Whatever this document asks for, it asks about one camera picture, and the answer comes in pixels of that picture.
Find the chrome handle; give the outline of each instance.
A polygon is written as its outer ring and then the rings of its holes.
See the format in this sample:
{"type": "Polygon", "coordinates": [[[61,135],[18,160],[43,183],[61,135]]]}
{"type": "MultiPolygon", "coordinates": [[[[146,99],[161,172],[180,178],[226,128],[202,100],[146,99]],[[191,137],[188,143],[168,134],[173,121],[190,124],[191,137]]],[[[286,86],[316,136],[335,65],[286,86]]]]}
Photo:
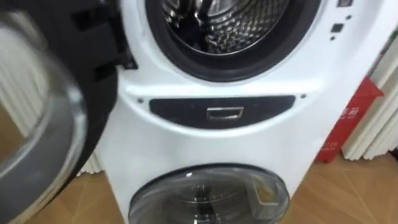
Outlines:
{"type": "Polygon", "coordinates": [[[207,119],[211,121],[232,121],[242,117],[243,106],[207,108],[207,119]]]}

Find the stacked washer dryer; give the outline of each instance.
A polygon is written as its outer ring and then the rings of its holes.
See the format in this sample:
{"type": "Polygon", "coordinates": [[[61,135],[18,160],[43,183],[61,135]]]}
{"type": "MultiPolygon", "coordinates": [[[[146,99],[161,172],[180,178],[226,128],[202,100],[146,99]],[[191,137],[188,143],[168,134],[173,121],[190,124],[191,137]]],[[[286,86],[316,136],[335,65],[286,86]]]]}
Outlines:
{"type": "MultiPolygon", "coordinates": [[[[49,88],[49,112],[0,164],[0,223],[29,217],[65,187],[105,123],[97,152],[125,223],[277,222],[397,25],[397,8],[0,0],[0,56],[35,58],[19,65],[49,88]]],[[[9,64],[4,74],[20,71],[9,64]]]]}
{"type": "Polygon", "coordinates": [[[275,223],[396,1],[121,1],[137,70],[98,146],[126,223],[275,223]]]}

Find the red box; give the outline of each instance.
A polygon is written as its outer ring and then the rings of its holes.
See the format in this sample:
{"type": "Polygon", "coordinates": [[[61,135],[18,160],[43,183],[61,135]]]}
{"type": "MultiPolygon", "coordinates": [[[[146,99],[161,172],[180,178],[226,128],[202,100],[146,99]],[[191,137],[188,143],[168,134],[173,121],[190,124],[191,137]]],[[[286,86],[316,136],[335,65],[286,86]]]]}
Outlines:
{"type": "Polygon", "coordinates": [[[331,162],[340,152],[341,147],[361,121],[373,101],[377,97],[383,95],[383,92],[369,79],[369,77],[366,77],[344,109],[335,127],[330,132],[316,160],[331,162]]]}

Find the washing machine door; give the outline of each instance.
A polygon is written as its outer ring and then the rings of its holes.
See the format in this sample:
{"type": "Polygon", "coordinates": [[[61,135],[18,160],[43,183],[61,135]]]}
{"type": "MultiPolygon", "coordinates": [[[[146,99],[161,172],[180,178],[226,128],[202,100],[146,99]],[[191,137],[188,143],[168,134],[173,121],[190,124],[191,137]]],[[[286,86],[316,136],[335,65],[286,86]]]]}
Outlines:
{"type": "Polygon", "coordinates": [[[289,195],[274,173],[218,164],[178,170],[148,183],[131,201],[130,224],[275,223],[289,195]]]}
{"type": "Polygon", "coordinates": [[[85,3],[0,0],[0,223],[24,223],[76,176],[116,100],[114,33],[85,3]]]}

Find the wooden floor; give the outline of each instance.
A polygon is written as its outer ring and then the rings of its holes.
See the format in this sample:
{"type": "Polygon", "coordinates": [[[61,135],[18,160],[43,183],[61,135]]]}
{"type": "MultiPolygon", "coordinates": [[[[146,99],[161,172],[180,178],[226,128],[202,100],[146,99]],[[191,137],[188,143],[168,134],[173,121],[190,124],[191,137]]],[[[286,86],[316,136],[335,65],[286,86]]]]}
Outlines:
{"type": "MultiPolygon", "coordinates": [[[[104,174],[84,175],[28,223],[122,224],[104,174]]],[[[397,224],[398,162],[390,155],[373,161],[312,165],[282,224],[397,224]]]]}

